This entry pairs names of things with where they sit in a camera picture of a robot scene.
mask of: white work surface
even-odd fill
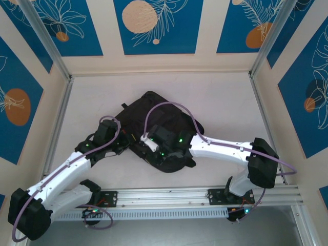
[[[267,142],[264,123],[247,73],[149,73],[74,80],[51,171],[94,133],[104,115],[117,115],[147,91],[186,106],[204,126],[205,135],[229,141]],[[99,161],[84,177],[103,189],[225,185],[242,167],[226,161],[194,158],[197,166],[163,173],[132,151]]]

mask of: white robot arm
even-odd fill
[[[12,194],[8,215],[8,221],[12,225],[17,222],[16,219],[19,217],[18,215],[25,206],[26,201],[31,199],[16,225],[17,229],[31,240],[41,237],[50,224],[61,214],[82,204],[90,204],[90,199],[101,188],[89,180],[81,182],[69,192],[62,192],[71,182],[88,172],[107,153],[115,152],[120,154],[133,141],[124,131],[121,131],[117,136],[117,140],[113,142],[114,134],[108,134],[108,132],[115,132],[112,130],[113,128],[117,129],[117,125],[110,120],[108,122],[104,121],[99,125],[93,140],[87,138],[81,142],[75,148],[75,152],[54,172],[28,190],[18,189]],[[195,156],[228,160],[244,167],[243,172],[228,181],[229,195],[237,197],[243,196],[255,187],[272,188],[274,186],[278,163],[270,162],[266,158],[254,157],[250,152],[244,151],[244,148],[261,148],[261,151],[277,158],[269,145],[264,145],[261,140],[263,139],[255,139],[253,143],[228,142],[188,133],[174,136],[167,134],[166,130],[159,126],[155,126],[145,137],[141,137],[141,141],[145,143],[145,146],[150,148],[149,156],[158,163],[166,161],[172,156],[178,158]],[[109,141],[112,144],[106,146],[106,148],[99,147]],[[211,142],[232,144],[240,148],[232,149],[214,145]],[[97,151],[92,154],[87,154],[90,150],[96,149]],[[72,160],[76,160],[77,157],[81,158],[73,163]]]

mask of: purple cable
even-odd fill
[[[108,143],[104,144],[103,146],[100,146],[100,147],[98,147],[98,148],[96,148],[96,149],[90,150],[90,151],[86,152],[85,154],[80,155],[80,156],[78,156],[77,158],[73,159],[72,161],[69,162],[70,165],[73,164],[74,162],[76,162],[77,160],[81,159],[82,157],[85,157],[85,156],[87,156],[87,155],[89,155],[89,154],[91,154],[91,153],[93,153],[93,152],[95,152],[95,151],[98,151],[98,150],[101,150],[101,149],[107,147],[108,145],[110,145],[110,144],[111,144],[111,143],[117,138],[117,136],[119,135],[119,131],[120,131],[120,129],[121,129],[121,124],[120,124],[120,122],[119,122],[115,117],[110,116],[110,115],[106,115],[106,116],[103,116],[102,118],[100,118],[99,123],[100,123],[104,118],[111,118],[111,119],[113,119],[113,120],[117,123],[117,130],[116,130],[116,133],[115,133],[113,139],[110,140]],[[61,173],[61,172],[62,172],[65,168],[67,168],[67,167],[68,167],[68,166],[64,166],[64,167],[62,167],[61,169],[59,169],[57,172],[55,172],[55,173],[54,173],[54,174],[53,174],[53,175],[52,175],[47,181],[45,181],[45,182],[40,186],[40,190],[42,190],[42,188],[44,188],[44,187],[45,187],[45,186],[46,186],[51,180],[53,180],[53,179],[54,179],[59,173]],[[13,227],[13,229],[12,229],[12,233],[11,233],[11,237],[12,237],[12,240],[13,240],[14,242],[21,242],[21,241],[23,241],[23,240],[25,240],[25,239],[27,238],[27,236],[25,236],[25,237],[23,237],[23,238],[17,239],[17,238],[16,238],[16,230],[17,230],[18,222],[19,222],[19,220],[21,219],[21,216],[22,216],[23,212],[25,211],[25,209],[27,208],[27,206],[30,204],[30,202],[32,201],[32,199],[33,199],[38,193],[39,193],[39,190],[35,191],[35,192],[31,195],[31,197],[30,197],[30,198],[26,201],[26,203],[23,205],[22,209],[20,210],[20,212],[19,212],[19,214],[18,214],[18,216],[17,216],[17,218],[16,218],[16,220],[15,220],[14,227]]]
[[[91,214],[93,214],[93,213],[87,214],[87,215],[85,216],[83,222],[84,222],[84,224],[85,224],[88,228],[93,229],[93,230],[105,230],[105,229],[108,229],[108,228],[112,227],[112,225],[113,225],[113,217],[112,217],[111,214],[108,213],[105,209],[100,208],[100,207],[97,207],[97,206],[94,206],[94,205],[88,205],[88,204],[86,204],[86,205],[81,205],[81,206],[79,206],[79,207],[99,209],[99,210],[101,210],[103,213],[107,214],[108,217],[111,219],[111,223],[110,223],[108,226],[106,226],[106,227],[91,227],[91,226],[89,226],[89,225],[87,224],[87,218],[88,218]]]
[[[151,114],[151,112],[153,112],[156,108],[158,108],[158,107],[160,107],[160,106],[162,106],[162,105],[166,105],[166,104],[177,105],[177,106],[180,106],[180,107],[182,107],[183,109],[185,109],[185,110],[188,112],[188,114],[190,115],[190,117],[191,117],[191,119],[192,119],[192,121],[193,121],[193,123],[194,123],[195,129],[196,129],[196,132],[198,133],[199,137],[200,137],[204,142],[208,142],[208,140],[207,140],[206,138],[204,138],[204,136],[200,133],[200,130],[199,130],[199,128],[198,128],[198,125],[197,125],[197,123],[196,123],[196,120],[195,120],[193,114],[189,111],[189,109],[187,109],[187,108],[186,108],[185,106],[183,106],[182,104],[179,104],[179,103],[177,103],[177,102],[171,102],[171,101],[161,102],[160,104],[155,105],[154,107],[152,107],[151,110],[149,110],[149,112],[148,112],[148,114],[147,114],[147,116],[146,116],[146,120],[145,120],[145,127],[144,127],[144,129],[143,129],[143,132],[144,132],[144,133],[143,133],[143,137],[146,136],[148,118],[149,118],[149,115]],[[228,148],[233,148],[233,149],[240,149],[240,146],[231,145],[231,144],[229,144],[229,143],[225,143],[225,144],[224,144],[224,143],[221,143],[221,142],[212,142],[212,141],[211,141],[211,142],[209,142],[209,144],[219,145],[219,146],[228,147]],[[277,174],[277,176],[292,175],[292,174],[296,174],[296,173],[297,173],[297,170],[296,170],[292,165],[290,165],[290,164],[284,162],[283,160],[279,160],[279,159],[277,159],[277,158],[275,158],[275,157],[273,157],[273,156],[271,156],[271,155],[267,155],[267,154],[262,153],[262,152],[259,152],[259,151],[257,151],[257,150],[251,150],[251,149],[249,149],[249,148],[243,148],[243,150],[244,150],[244,151],[251,152],[251,153],[256,154],[256,155],[261,155],[261,156],[266,157],[266,158],[268,158],[268,159],[270,159],[270,160],[273,160],[273,161],[276,161],[276,162],[278,162],[278,163],[281,163],[281,164],[283,164],[284,166],[286,166],[286,167],[288,167],[288,168],[290,168],[290,169],[293,170],[292,172],[287,172],[287,173],[280,173],[280,174]]]
[[[263,189],[263,193],[262,193],[262,195],[261,195],[260,198],[257,200],[257,202],[254,204],[254,206],[252,207],[252,209],[250,210],[250,212],[249,212],[248,214],[246,214],[244,217],[242,217],[239,221],[242,221],[243,219],[245,219],[245,218],[246,218],[246,217],[247,217],[247,216],[248,216],[248,215],[249,215],[254,209],[257,208],[257,206],[261,203],[264,194],[265,194],[265,189]],[[235,211],[230,211],[229,214],[230,214],[230,213],[234,213],[234,212],[238,212],[238,211],[241,211],[241,210],[244,210],[244,208],[242,208],[242,209],[237,209],[237,210],[235,210]]]

